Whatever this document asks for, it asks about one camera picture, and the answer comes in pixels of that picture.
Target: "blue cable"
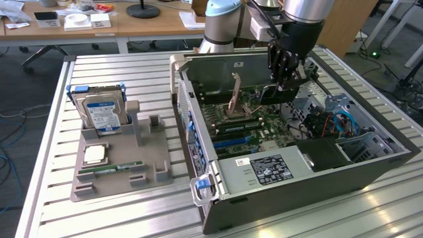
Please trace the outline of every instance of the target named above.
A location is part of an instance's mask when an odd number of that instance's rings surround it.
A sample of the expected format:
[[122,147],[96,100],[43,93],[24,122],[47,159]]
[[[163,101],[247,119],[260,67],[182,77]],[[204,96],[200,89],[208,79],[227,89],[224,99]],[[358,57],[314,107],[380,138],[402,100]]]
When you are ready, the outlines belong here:
[[0,211],[0,215],[1,215],[1,213],[5,212],[7,209],[9,207],[12,207],[15,205],[15,203],[19,201],[19,199],[21,197],[21,188],[20,188],[20,181],[19,181],[19,176],[17,176],[17,173],[16,173],[16,168],[15,168],[13,162],[5,156],[0,156],[0,158],[4,160],[5,163],[9,164],[11,168],[12,168],[12,171],[13,171],[13,174],[15,174],[16,182],[17,182],[17,196],[16,196],[13,202]]
[[12,140],[8,144],[0,146],[0,148],[4,148],[5,146],[9,146],[11,144],[13,144],[23,137],[23,135],[25,133],[25,125],[21,124],[21,123],[9,122],[9,121],[1,120],[1,119],[0,119],[0,122],[8,123],[8,124],[13,124],[13,125],[20,125],[20,127],[21,127],[21,133],[17,136],[17,138],[15,140]]
[[[4,148],[7,146],[9,146],[11,144],[13,144],[23,137],[23,135],[25,133],[25,125],[21,123],[9,122],[9,121],[1,120],[1,119],[0,119],[0,122],[13,124],[13,125],[20,125],[20,127],[21,127],[21,133],[17,136],[17,138],[15,140],[12,140],[8,144],[0,146],[0,148]],[[0,215],[1,215],[3,212],[5,212],[8,210],[8,208],[12,207],[15,205],[15,203],[19,201],[19,199],[21,197],[21,187],[20,187],[20,180],[19,180],[19,176],[17,176],[17,172],[16,172],[16,167],[15,167],[12,160],[9,160],[8,157],[5,157],[5,156],[0,156],[0,158],[4,160],[5,163],[8,163],[9,167],[12,168],[13,175],[15,175],[16,182],[17,182],[17,196],[16,196],[15,200],[12,201],[12,203],[0,211]]]
[[339,112],[336,112],[335,115],[334,115],[334,122],[335,122],[335,124],[336,124],[336,128],[338,128],[338,130],[339,130],[340,132],[344,132],[344,130],[342,129],[342,127],[338,125],[338,117],[336,117],[336,115],[344,115],[344,116],[348,117],[348,119],[351,120],[352,126],[354,126],[354,128],[355,128],[355,133],[358,134],[358,126],[356,126],[356,123],[355,123],[355,120],[354,120],[351,114],[347,113],[346,111],[339,111]]

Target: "chair wheel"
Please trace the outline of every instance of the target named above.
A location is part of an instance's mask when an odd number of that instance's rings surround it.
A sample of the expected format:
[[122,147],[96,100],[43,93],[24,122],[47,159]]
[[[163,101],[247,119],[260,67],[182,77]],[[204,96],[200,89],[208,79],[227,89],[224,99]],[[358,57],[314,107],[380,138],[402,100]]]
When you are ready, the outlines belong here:
[[24,72],[28,73],[28,74],[32,74],[34,73],[34,68],[24,67]]
[[28,50],[28,47],[20,46],[19,47],[19,51],[23,52],[23,53],[27,53],[30,50]]
[[99,47],[98,44],[91,44],[91,47],[92,47],[95,50],[100,49],[100,47]]

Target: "gray 3d printed holder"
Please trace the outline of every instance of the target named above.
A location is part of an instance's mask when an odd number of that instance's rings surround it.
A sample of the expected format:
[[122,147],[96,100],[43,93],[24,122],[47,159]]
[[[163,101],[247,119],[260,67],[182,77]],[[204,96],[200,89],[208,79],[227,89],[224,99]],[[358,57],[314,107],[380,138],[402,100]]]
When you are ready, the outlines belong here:
[[[82,129],[72,181],[71,201],[88,199],[171,184],[172,172],[164,125],[160,116],[136,120],[139,101],[126,102],[132,123],[122,133],[99,136],[95,129]],[[103,146],[104,159],[84,164],[90,146]]]

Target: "red cable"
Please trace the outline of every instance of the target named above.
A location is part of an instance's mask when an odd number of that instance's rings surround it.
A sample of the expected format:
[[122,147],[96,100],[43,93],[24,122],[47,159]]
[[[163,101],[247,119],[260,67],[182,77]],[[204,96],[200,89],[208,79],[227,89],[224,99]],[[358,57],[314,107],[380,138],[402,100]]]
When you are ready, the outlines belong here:
[[320,136],[320,137],[323,137],[323,135],[324,135],[326,126],[327,126],[327,123],[328,123],[328,119],[330,119],[330,117],[331,117],[331,116],[328,116],[328,117],[326,118],[326,121],[324,121],[324,126],[323,126],[323,133],[322,133],[322,136]]

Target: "power supply label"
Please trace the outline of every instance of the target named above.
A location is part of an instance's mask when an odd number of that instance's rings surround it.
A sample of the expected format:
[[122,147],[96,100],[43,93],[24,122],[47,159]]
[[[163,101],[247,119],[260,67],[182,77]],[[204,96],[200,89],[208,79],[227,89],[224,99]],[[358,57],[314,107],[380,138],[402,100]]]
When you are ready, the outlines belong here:
[[114,113],[115,103],[90,103],[87,104],[94,127],[100,131],[112,131],[119,129],[119,116]]
[[262,185],[294,178],[280,155],[251,160],[250,163]]

